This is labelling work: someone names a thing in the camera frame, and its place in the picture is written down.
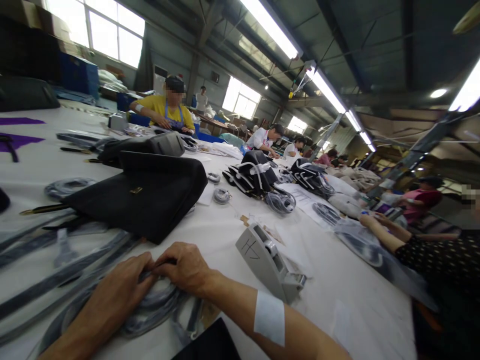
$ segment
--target white shirt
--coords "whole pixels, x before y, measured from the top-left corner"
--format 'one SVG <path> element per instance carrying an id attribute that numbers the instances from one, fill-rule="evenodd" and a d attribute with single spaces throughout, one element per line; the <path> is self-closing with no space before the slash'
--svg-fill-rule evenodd
<path id="1" fill-rule="evenodd" d="M 299 150 L 297 149 L 297 147 L 295 146 L 294 143 L 291 143 L 289 144 L 286 148 L 285 148 L 285 151 L 283 152 L 283 156 L 284 157 L 290 157 L 290 152 L 293 152 L 295 153 L 294 156 L 292 156 L 292 158 L 294 158 L 295 156 L 297 156 L 297 154 L 299 153 Z"/>
<path id="2" fill-rule="evenodd" d="M 200 92 L 198 92 L 196 95 L 196 109 L 200 111 L 205 111 L 207 108 L 207 103 L 209 101 L 209 98 L 207 95 L 202 95 Z"/>
<path id="3" fill-rule="evenodd" d="M 261 127 L 253 133 L 253 135 L 246 142 L 246 145 L 250 149 L 253 149 L 253 148 L 260 149 L 262 145 L 266 145 L 269 148 L 271 148 L 274 142 L 272 140 L 268 140 L 268 138 L 269 138 L 269 131 Z"/>

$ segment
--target worker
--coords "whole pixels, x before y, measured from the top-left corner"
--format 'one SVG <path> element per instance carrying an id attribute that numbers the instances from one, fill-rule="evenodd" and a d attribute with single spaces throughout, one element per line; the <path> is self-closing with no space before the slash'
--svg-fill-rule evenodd
<path id="1" fill-rule="evenodd" d="M 166 96 L 150 95 L 134 101 L 130 104 L 130 110 L 151 118 L 150 125 L 194 134 L 195 127 L 190 111 L 181 104 L 185 95 L 183 80 L 178 76 L 167 77 L 165 93 Z"/>
<path id="2" fill-rule="evenodd" d="M 437 189 L 444 181 L 438 176 L 427 176 L 420 179 L 420 188 L 405 193 L 398 206 L 405 206 L 403 212 L 407 223 L 413 224 L 422 215 L 425 215 L 431 208 L 442 200 L 442 193 Z"/>
<path id="3" fill-rule="evenodd" d="M 284 127 L 280 124 L 272 125 L 270 130 L 265 130 L 261 127 L 248 139 L 246 146 L 249 150 L 262 150 L 266 153 L 270 153 L 273 158 L 278 159 L 280 155 L 272 149 L 272 145 L 283 135 Z"/>
<path id="4" fill-rule="evenodd" d="M 317 160 L 314 161 L 316 164 L 322 164 L 322 165 L 327 165 L 330 168 L 334 168 L 335 166 L 332 165 L 332 160 L 337 157 L 339 152 L 337 149 L 331 149 L 327 153 L 324 153 L 322 156 L 320 156 Z"/>
<path id="5" fill-rule="evenodd" d="M 289 144 L 285 148 L 285 152 L 283 153 L 283 155 L 285 156 L 285 158 L 295 158 L 297 156 L 300 156 L 299 149 L 303 149 L 306 142 L 307 140 L 303 136 L 297 137 L 293 143 Z"/>
<path id="6" fill-rule="evenodd" d="M 209 102 L 209 98 L 205 93 L 207 92 L 207 88 L 202 86 L 200 88 L 200 92 L 197 92 L 195 95 L 196 98 L 196 110 L 199 114 L 205 114 L 205 109 L 207 108 L 207 103 Z"/>
<path id="7" fill-rule="evenodd" d="M 176 265 L 164 263 L 171 259 L 176 260 Z M 151 275 L 138 283 L 139 275 L 147 271 L 151 271 Z M 332 338 L 286 304 L 283 305 L 284 329 L 279 334 L 282 345 L 278 344 L 278 336 L 274 342 L 260 334 L 257 289 L 210 269 L 199 249 L 184 242 L 175 242 L 156 262 L 146 252 L 118 264 L 98 284 L 66 332 L 39 359 L 90 359 L 118 331 L 159 276 L 168 277 L 180 289 L 219 308 L 270 359 L 350 359 Z M 268 322 L 268 309 L 266 311 L 262 321 Z"/>
<path id="8" fill-rule="evenodd" d="M 480 197 L 471 205 L 480 223 Z M 360 222 L 427 281 L 438 311 L 416 301 L 412 306 L 415 343 L 419 351 L 428 351 L 425 358 L 480 359 L 480 230 L 413 235 L 380 213 L 362 215 Z"/>
<path id="9" fill-rule="evenodd" d="M 348 160 L 349 160 L 348 155 L 340 155 L 339 157 L 333 159 L 331 161 L 331 164 L 336 168 L 341 168 L 347 164 Z"/>
<path id="10" fill-rule="evenodd" d="M 313 144 L 310 149 L 308 149 L 307 151 L 305 151 L 305 153 L 303 154 L 303 157 L 304 158 L 307 158 L 307 159 L 310 159 L 310 157 L 313 155 L 315 149 L 317 148 L 317 144 Z"/>

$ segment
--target fluorescent light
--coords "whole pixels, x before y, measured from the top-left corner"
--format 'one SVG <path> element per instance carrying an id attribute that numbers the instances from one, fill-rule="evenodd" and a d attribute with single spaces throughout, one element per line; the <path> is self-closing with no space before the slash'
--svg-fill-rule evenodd
<path id="1" fill-rule="evenodd" d="M 435 90 L 434 92 L 432 92 L 430 94 L 430 97 L 431 98 L 439 98 L 439 97 L 442 97 L 443 95 L 445 95 L 445 93 L 447 92 L 447 89 L 438 89 L 438 90 Z"/>
<path id="2" fill-rule="evenodd" d="M 269 12 L 264 8 L 259 0 L 240 0 L 247 10 L 258 21 L 261 27 L 268 35 L 276 42 L 276 44 L 283 50 L 289 59 L 295 59 L 298 55 L 297 49 L 289 40 L 289 38 L 280 29 Z"/>
<path id="3" fill-rule="evenodd" d="M 361 136 L 361 138 L 363 139 L 363 141 L 365 142 L 365 144 L 370 145 L 370 144 L 372 143 L 372 142 L 370 141 L 369 136 L 367 135 L 367 133 L 366 133 L 365 131 L 362 131 L 362 132 L 360 133 L 360 136 Z"/>
<path id="4" fill-rule="evenodd" d="M 476 63 L 470 75 L 463 84 L 460 92 L 451 104 L 448 111 L 465 112 L 470 109 L 480 98 L 480 60 Z"/>
<path id="5" fill-rule="evenodd" d="M 359 132 L 362 130 L 352 110 L 347 111 L 345 115 L 348 118 L 348 120 L 350 120 L 350 124 L 353 126 L 356 132 Z"/>
<path id="6" fill-rule="evenodd" d="M 319 74 L 310 69 L 306 72 L 308 77 L 313 81 L 317 88 L 320 89 L 323 95 L 326 96 L 328 101 L 333 105 L 333 107 L 340 113 L 345 114 L 345 108 L 340 102 L 339 98 L 334 94 L 330 86 L 325 82 L 324 78 Z"/>

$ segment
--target ceiling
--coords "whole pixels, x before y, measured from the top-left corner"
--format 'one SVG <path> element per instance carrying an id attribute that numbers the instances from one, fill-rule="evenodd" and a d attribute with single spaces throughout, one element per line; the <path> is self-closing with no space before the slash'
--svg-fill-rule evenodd
<path id="1" fill-rule="evenodd" d="M 445 114 L 431 109 L 448 108 L 480 54 L 480 26 L 453 34 L 476 0 L 261 0 L 301 48 L 302 56 L 294 60 L 239 0 L 145 1 L 161 7 L 192 34 L 200 34 L 211 22 L 207 46 L 240 64 L 285 99 L 287 109 L 296 108 L 320 127 L 333 122 L 336 111 L 313 84 L 288 101 L 299 70 L 315 60 L 345 103 L 363 113 L 362 122 L 377 138 L 431 127 Z M 209 8 L 215 3 L 223 6 L 210 19 Z M 438 88 L 448 91 L 431 98 Z M 464 140 L 464 127 L 478 134 L 472 127 L 477 120 L 462 121 L 445 141 Z M 417 138 L 402 140 L 414 143 Z M 478 144 L 441 143 L 432 154 L 479 161 L 479 151 Z"/>

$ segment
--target purple cloth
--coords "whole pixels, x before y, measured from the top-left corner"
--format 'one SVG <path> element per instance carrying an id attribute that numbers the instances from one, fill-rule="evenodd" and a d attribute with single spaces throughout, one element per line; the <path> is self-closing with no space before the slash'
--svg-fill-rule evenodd
<path id="1" fill-rule="evenodd" d="M 0 117 L 0 125 L 45 124 L 45 121 L 29 117 Z"/>
<path id="2" fill-rule="evenodd" d="M 12 134 L 6 134 L 3 132 L 0 132 L 0 135 L 5 135 L 11 138 L 11 147 L 14 150 L 17 150 L 18 148 L 28 145 L 30 143 L 39 143 L 45 139 L 42 139 L 40 137 L 32 137 L 32 136 L 22 136 L 22 135 L 12 135 Z M 2 153 L 9 153 L 9 148 L 3 141 L 0 141 L 0 152 Z"/>

